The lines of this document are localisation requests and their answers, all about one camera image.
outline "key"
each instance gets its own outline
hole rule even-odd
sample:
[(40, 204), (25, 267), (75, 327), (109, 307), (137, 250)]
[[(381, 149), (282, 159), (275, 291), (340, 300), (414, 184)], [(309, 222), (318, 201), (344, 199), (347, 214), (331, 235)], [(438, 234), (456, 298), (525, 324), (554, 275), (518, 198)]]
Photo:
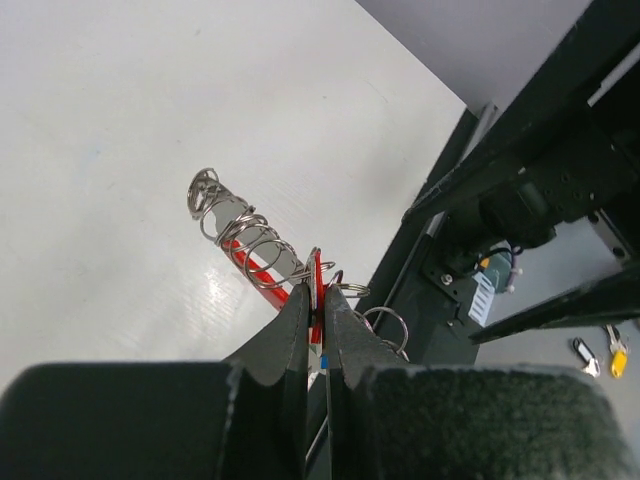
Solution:
[(624, 375), (629, 356), (629, 347), (620, 339), (620, 331), (614, 325), (605, 325), (604, 329), (609, 336), (609, 350), (613, 358), (611, 359), (611, 375), (614, 378), (620, 378)]
[(600, 376), (600, 362), (598, 362), (598, 359), (591, 349), (587, 347), (587, 344), (584, 343), (584, 340), (581, 338), (574, 338), (572, 345), (576, 353), (587, 364), (582, 371), (591, 375), (593, 378), (598, 378)]

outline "black metal frame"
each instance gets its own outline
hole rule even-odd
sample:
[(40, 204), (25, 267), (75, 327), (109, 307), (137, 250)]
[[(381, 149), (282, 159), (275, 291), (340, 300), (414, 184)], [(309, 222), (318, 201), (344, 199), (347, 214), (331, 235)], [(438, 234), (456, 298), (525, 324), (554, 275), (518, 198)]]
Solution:
[[(461, 354), (472, 351), (465, 345), (465, 334), (476, 333), (476, 341), (482, 341), (483, 338), (482, 332), (471, 332), (470, 325), (455, 322), (456, 328), (462, 328), (457, 334), (459, 345), (445, 346), (446, 343), (443, 343), (443, 348), (438, 349), (442, 341), (438, 336), (439, 329), (445, 328), (447, 331), (446, 327), (449, 327), (446, 322), (446, 327), (443, 327), (442, 322), (444, 319), (451, 320), (450, 309), (455, 309), (459, 302), (449, 298), (449, 311), (436, 307), (442, 303), (432, 301), (430, 295), (441, 293), (437, 282), (419, 274), (421, 267), (418, 265), (429, 256), (429, 248), (433, 246), (433, 239), (424, 235), (426, 225), (440, 212), (518, 180), (523, 168), (526, 171), (550, 146), (564, 141), (568, 132), (576, 128), (576, 122), (584, 122), (587, 102), (602, 80), (639, 41), (639, 2), (594, 0), (491, 130), (460, 162), (476, 125), (473, 116), (465, 113), (416, 202), (405, 214), (398, 234), (376, 270), (370, 284), (371, 296), (362, 300), (357, 308), (364, 311), (384, 304), (405, 313), (407, 298), (420, 298), (425, 304), (424, 309), (409, 307), (408, 315), (405, 313), (405, 318), (410, 322), (412, 338), (408, 347), (410, 358), (419, 359), (425, 364), (440, 362), (443, 359), (436, 352), (444, 351), (447, 352), (444, 362), (472, 363), (475, 354), (466, 358)], [(411, 297), (410, 294), (405, 295), (405, 291), (420, 294)], [(553, 309), (543, 310), (545, 321), (550, 321), (557, 313)], [(425, 330), (424, 325), (428, 322), (433, 322), (438, 329)], [(393, 335), (392, 328), (382, 323), (379, 333), (383, 336)], [(323, 404), (322, 400), (318, 400), (324, 397), (323, 390), (318, 385), (310, 392), (308, 445), (316, 438), (315, 432), (326, 414), (322, 407), (313, 408), (314, 404)]]
[(640, 317), (640, 264), (580, 285), (472, 334), (474, 343), (486, 343), (534, 328), (586, 327)]

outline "white table surface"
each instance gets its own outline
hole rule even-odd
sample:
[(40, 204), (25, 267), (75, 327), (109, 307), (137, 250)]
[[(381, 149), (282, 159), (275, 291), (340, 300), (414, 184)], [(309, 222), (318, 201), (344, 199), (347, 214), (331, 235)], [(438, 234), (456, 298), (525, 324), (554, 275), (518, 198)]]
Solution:
[(0, 388), (273, 318), (191, 221), (204, 166), (366, 284), (464, 110), (348, 0), (7, 0), (0, 66)]

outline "gray floor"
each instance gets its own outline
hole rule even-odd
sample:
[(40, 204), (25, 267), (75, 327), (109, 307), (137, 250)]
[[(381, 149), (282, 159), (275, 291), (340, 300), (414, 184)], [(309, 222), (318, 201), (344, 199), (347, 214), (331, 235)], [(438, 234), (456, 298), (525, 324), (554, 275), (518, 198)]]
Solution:
[[(507, 317), (523, 308), (544, 301), (587, 280), (615, 271), (618, 267), (607, 247), (586, 221), (558, 227), (558, 238), (519, 257), (524, 274), (516, 280), (516, 291), (496, 297), (491, 321)], [(630, 355), (625, 375), (614, 379), (604, 369), (597, 382), (605, 390), (628, 442), (640, 462), (640, 330), (633, 322), (620, 325), (623, 338), (629, 338)], [(477, 364), (504, 365), (529, 363), (579, 368), (581, 361), (569, 348), (574, 337), (582, 337), (593, 352), (609, 360), (607, 337), (601, 328), (572, 328), (525, 332), (497, 340), (480, 348)]]

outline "metal binder ring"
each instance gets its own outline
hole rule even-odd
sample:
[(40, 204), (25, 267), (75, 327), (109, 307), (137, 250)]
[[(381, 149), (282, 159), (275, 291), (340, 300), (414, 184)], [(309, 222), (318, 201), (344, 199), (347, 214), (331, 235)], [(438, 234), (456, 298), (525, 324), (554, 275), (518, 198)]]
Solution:
[(382, 340), (384, 343), (386, 343), (387, 345), (389, 345), (394, 352), (396, 352), (397, 355), (400, 355), (402, 358), (404, 358), (407, 362), (409, 362), (409, 355), (407, 355), (407, 352), (405, 352), (404, 350), (401, 350), (400, 347), (392, 342), (391, 340)]
[(231, 222), (229, 225), (225, 227), (223, 232), (220, 234), (220, 237), (224, 239), (232, 239), (236, 240), (242, 233), (247, 230), (257, 229), (260, 230), (260, 235), (251, 241), (245, 242), (245, 244), (241, 244), (239, 247), (229, 247), (229, 253), (238, 253), (244, 252), (251, 248), (251, 245), (258, 240), (260, 240), (265, 235), (271, 234), (273, 239), (280, 238), (278, 232), (276, 232), (272, 226), (267, 224), (267, 219), (262, 215), (252, 215), (251, 217), (238, 217), (235, 221)]
[(395, 310), (389, 307), (373, 307), (367, 310), (366, 312), (364, 312), (362, 315), (364, 317), (367, 317), (367, 315), (375, 312), (388, 313), (389, 315), (398, 319), (398, 321), (400, 322), (400, 325), (402, 326), (402, 331), (404, 333), (404, 338), (402, 340), (402, 343), (400, 344), (400, 350), (404, 350), (405, 347), (407, 346), (407, 342), (409, 341), (409, 330), (407, 329), (407, 324), (404, 322), (404, 319), (400, 315), (398, 315), (398, 313)]
[(333, 277), (331, 277), (331, 280), (329, 280), (329, 283), (327, 284), (327, 288), (331, 288), (336, 283), (341, 282), (343, 275), (344, 275), (344, 270), (338, 270), (336, 273), (334, 273)]
[(218, 236), (217, 235), (209, 235), (209, 233), (207, 232), (207, 230), (205, 229), (205, 226), (204, 226), (204, 221), (207, 219), (207, 215), (209, 215), (212, 211), (213, 211), (213, 205), (209, 205), (207, 207), (207, 209), (203, 213), (200, 214), (200, 217), (199, 217), (200, 218), (200, 231), (202, 232), (202, 235), (204, 235), (204, 238), (206, 238), (207, 240), (211, 240), (213, 243), (218, 245)]
[[(259, 247), (260, 245), (266, 245), (267, 243), (275, 243), (277, 244), (276, 240), (279, 240), (277, 238), (267, 238), (264, 239), (262, 241), (260, 241), (260, 243), (256, 243), (258, 240), (260, 240), (260, 238), (262, 238), (265, 234), (265, 232), (270, 231), (271, 227), (269, 227), (268, 225), (261, 225), (261, 224), (256, 224), (254, 225), (256, 228), (264, 228), (263, 232), (252, 242), (247, 243), (246, 245), (241, 245), (240, 247), (237, 248), (233, 248), (232, 247), (232, 243), (231, 241), (229, 242), (225, 242), (222, 245), (222, 250), (226, 251), (227, 254), (231, 257), (231, 261), (234, 262), (236, 265), (238, 265), (238, 267), (244, 269), (245, 264), (250, 264), (249, 262), (249, 256), (251, 255), (251, 253), (253, 253), (253, 250), (257, 247)], [(261, 272), (266, 272), (267, 270), (273, 268), (273, 266), (278, 263), (278, 260), (280, 260), (280, 258), (282, 257), (282, 252), (284, 252), (286, 249), (283, 248), (282, 246), (278, 245), (278, 254), (276, 255), (276, 258), (274, 258), (273, 260), (271, 260), (269, 263), (267, 263), (266, 265), (264, 265), (263, 267), (259, 267), (259, 268), (251, 268), (249, 266), (247, 266), (247, 269), (249, 271), (249, 273), (261, 273)], [(245, 260), (240, 263), (238, 262), (234, 257), (233, 257), (233, 253), (239, 253), (245, 250), (249, 250), (249, 252), (247, 252), (246, 254), (246, 258)]]
[(350, 290), (356, 292), (354, 295), (345, 295), (345, 298), (362, 298), (371, 293), (369, 287), (357, 283), (336, 283), (340, 290)]
[[(326, 272), (328, 270), (331, 270), (335, 266), (336, 266), (336, 262), (331, 262), (331, 261), (322, 262), (320, 264), (320, 271), (324, 273), (324, 272)], [(305, 265), (301, 269), (299, 269), (299, 270), (293, 272), (291, 275), (289, 275), (289, 278), (291, 280), (305, 280), (305, 279), (309, 278), (310, 276), (311, 276), (311, 271), (308, 270), (306, 268), (306, 265)]]
[(367, 327), (367, 329), (373, 333), (374, 335), (376, 334), (376, 332), (373, 331), (373, 327), (371, 326), (371, 324), (369, 323), (369, 320), (367, 320), (367, 318), (362, 315), (360, 312), (358, 312), (357, 310), (353, 310), (353, 314), (358, 317), (360, 320), (362, 320), (362, 323), (364, 323), (364, 326)]
[(207, 208), (208, 189), (220, 185), (220, 178), (213, 168), (203, 168), (193, 177), (187, 190), (187, 208), (195, 219)]
[(264, 239), (262, 241), (256, 242), (253, 244), (253, 246), (247, 251), (247, 256), (244, 260), (244, 265), (243, 265), (243, 272), (245, 274), (245, 276), (247, 278), (249, 278), (252, 283), (258, 287), (258, 288), (263, 288), (265, 290), (273, 290), (276, 289), (282, 285), (284, 285), (286, 282), (288, 282), (290, 280), (290, 275), (284, 277), (282, 280), (279, 280), (277, 282), (272, 282), (272, 283), (267, 283), (267, 282), (263, 282), (262, 280), (260, 280), (259, 278), (256, 278), (254, 275), (251, 274), (251, 269), (249, 268), (249, 259), (251, 258), (251, 254), (254, 252), (254, 250), (256, 248), (258, 248), (260, 245), (265, 245), (267, 243), (275, 243), (281, 246), (281, 251), (288, 251), (294, 258), (296, 258), (296, 251), (293, 249), (293, 247), (285, 242), (284, 240), (280, 239), (280, 238), (276, 238), (276, 239)]

